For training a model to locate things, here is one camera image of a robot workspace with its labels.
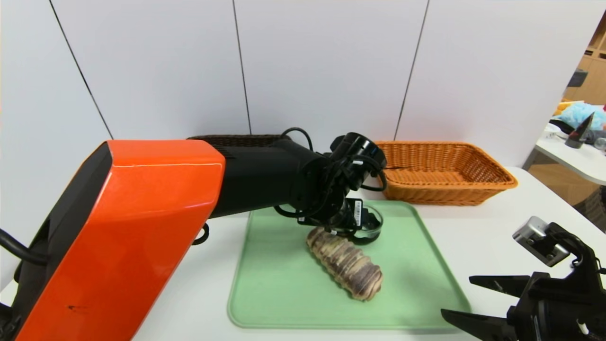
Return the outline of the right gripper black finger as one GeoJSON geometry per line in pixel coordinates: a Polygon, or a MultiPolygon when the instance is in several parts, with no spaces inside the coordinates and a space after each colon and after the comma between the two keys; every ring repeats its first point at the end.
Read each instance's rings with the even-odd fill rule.
{"type": "Polygon", "coordinates": [[[471,284],[520,298],[530,281],[530,276],[470,276],[471,284]]]}
{"type": "Polygon", "coordinates": [[[482,341],[515,341],[514,326],[502,317],[441,309],[443,319],[452,326],[482,341]]]}

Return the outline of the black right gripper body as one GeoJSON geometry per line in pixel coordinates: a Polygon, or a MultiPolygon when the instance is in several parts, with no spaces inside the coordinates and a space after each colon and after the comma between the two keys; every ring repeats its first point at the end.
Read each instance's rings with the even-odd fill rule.
{"type": "Polygon", "coordinates": [[[596,280],[578,270],[563,278],[535,272],[518,304],[507,313],[519,341],[595,341],[597,318],[589,316],[596,280]]]}

